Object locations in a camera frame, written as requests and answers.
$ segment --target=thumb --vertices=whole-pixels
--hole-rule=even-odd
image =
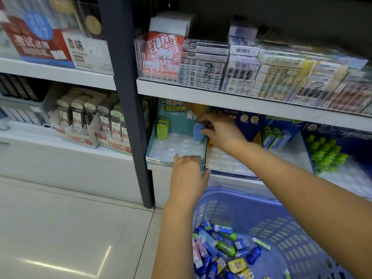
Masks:
[[[211,170],[210,169],[205,170],[202,174],[202,181],[203,181],[203,185],[205,187],[207,187],[207,185],[208,185],[208,181],[209,181],[210,176],[211,176]]]
[[[208,128],[204,128],[204,129],[200,130],[199,132],[201,134],[207,135],[212,140],[213,140],[214,136],[216,135],[216,133],[213,130],[208,129]]]

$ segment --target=tile grout line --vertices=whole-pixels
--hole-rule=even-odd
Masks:
[[[79,199],[84,199],[84,200],[89,200],[89,201],[99,201],[100,203],[107,203],[107,204],[110,204],[110,205],[117,205],[117,206],[123,206],[123,207],[126,207],[126,208],[133,208],[133,209],[140,209],[142,211],[149,211],[149,212],[154,212],[153,210],[148,210],[148,209],[142,209],[142,208],[134,208],[132,206],[128,206],[128,205],[120,205],[120,204],[117,204],[117,203],[110,203],[108,201],[100,201],[100,200],[94,200],[93,198],[90,199],[90,198],[87,198],[87,197],[79,197],[79,196],[73,196],[73,195],[70,195],[70,194],[67,194],[67,193],[62,193],[62,192],[55,192],[53,190],[47,190],[47,189],[40,189],[40,188],[35,188],[35,187],[29,187],[29,186],[25,186],[25,185],[21,185],[21,184],[11,184],[11,183],[5,183],[4,184],[6,185],[11,185],[11,186],[17,186],[17,187],[22,187],[22,188],[28,188],[28,189],[34,189],[34,190],[38,190],[38,191],[42,191],[42,192],[48,192],[48,193],[54,193],[54,194],[59,194],[59,195],[63,195],[63,196],[68,196],[68,197],[75,197],[75,198],[79,198]],[[76,193],[82,193],[82,194],[87,194],[89,195],[88,193],[84,193],[84,192],[78,192],[78,191],[73,191],[73,192],[76,192]]]
[[[148,235],[148,232],[149,232],[149,230],[150,230],[150,226],[151,226],[152,218],[154,217],[154,213],[155,213],[155,212],[152,212],[152,216],[151,216],[150,224],[148,225],[148,229],[147,229],[147,233],[146,233],[145,241],[143,242],[143,246],[142,246],[141,254],[140,254],[139,259],[138,259],[138,263],[137,263],[137,267],[136,267],[136,272],[134,272],[134,277],[133,277],[133,279],[136,278],[137,269],[138,269],[138,266],[139,266],[139,262],[141,261],[141,256],[142,256],[143,248],[145,247],[145,243],[146,243],[147,235]]]

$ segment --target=person's right hand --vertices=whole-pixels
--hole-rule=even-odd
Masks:
[[[206,128],[200,133],[207,135],[224,152],[233,155],[239,144],[247,140],[236,126],[231,117],[222,113],[205,113],[199,121],[205,123]]]

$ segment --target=round logo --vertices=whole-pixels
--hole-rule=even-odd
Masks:
[[[31,32],[41,40],[49,41],[54,37],[53,29],[43,15],[27,11],[25,13],[25,22]]]
[[[248,121],[248,116],[247,115],[242,115],[241,117],[240,117],[240,121],[241,122],[246,122],[246,121]]]
[[[310,124],[307,126],[307,130],[309,131],[314,131],[318,128],[318,126],[316,124]]]
[[[251,117],[251,122],[252,122],[253,124],[258,124],[258,116],[253,116],[253,117]]]
[[[89,31],[92,32],[95,35],[99,35],[102,32],[101,23],[99,22],[99,20],[96,17],[94,17],[92,15],[88,15],[85,18],[85,24],[86,24],[87,28],[89,29]]]

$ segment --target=blue bottle-shaped eraser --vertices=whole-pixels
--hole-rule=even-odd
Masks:
[[[194,130],[192,133],[192,137],[194,138],[194,140],[202,141],[204,139],[205,135],[200,133],[200,130],[204,128],[205,128],[205,125],[203,123],[196,122],[194,124]]]

